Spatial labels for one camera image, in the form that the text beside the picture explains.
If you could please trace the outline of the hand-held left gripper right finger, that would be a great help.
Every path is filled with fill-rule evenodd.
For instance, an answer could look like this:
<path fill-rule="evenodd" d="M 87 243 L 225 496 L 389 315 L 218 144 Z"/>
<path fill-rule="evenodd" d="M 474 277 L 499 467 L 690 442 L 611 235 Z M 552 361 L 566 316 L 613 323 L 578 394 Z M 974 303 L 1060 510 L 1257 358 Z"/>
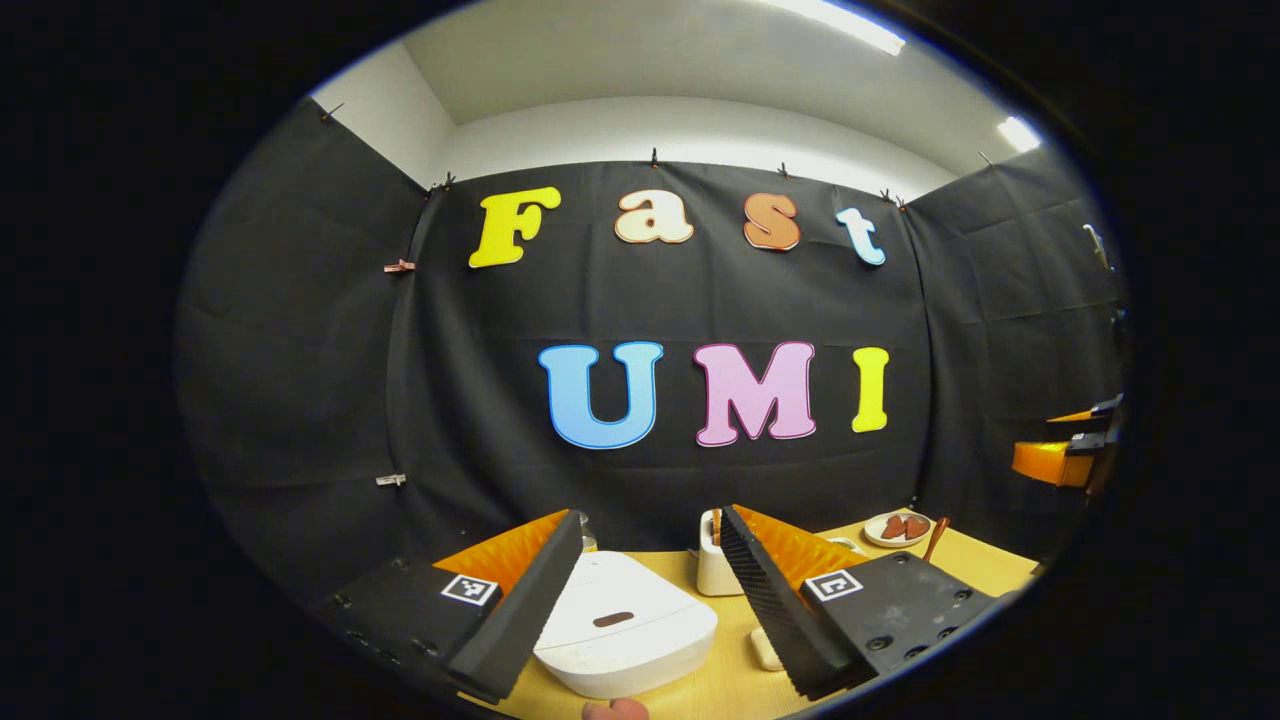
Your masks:
<path fill-rule="evenodd" d="M 719 546 L 809 701 L 915 664 L 997 605 L 913 553 L 868 559 L 736 503 L 719 511 Z"/>

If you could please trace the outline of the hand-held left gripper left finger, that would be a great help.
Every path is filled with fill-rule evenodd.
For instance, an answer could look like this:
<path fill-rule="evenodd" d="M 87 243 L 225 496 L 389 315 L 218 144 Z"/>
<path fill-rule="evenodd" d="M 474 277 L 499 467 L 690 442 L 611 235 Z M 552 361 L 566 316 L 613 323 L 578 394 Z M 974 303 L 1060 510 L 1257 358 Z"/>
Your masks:
<path fill-rule="evenodd" d="M 320 602 L 320 621 L 419 691 L 509 697 L 582 553 L 563 509 L 439 560 L 392 559 Z"/>

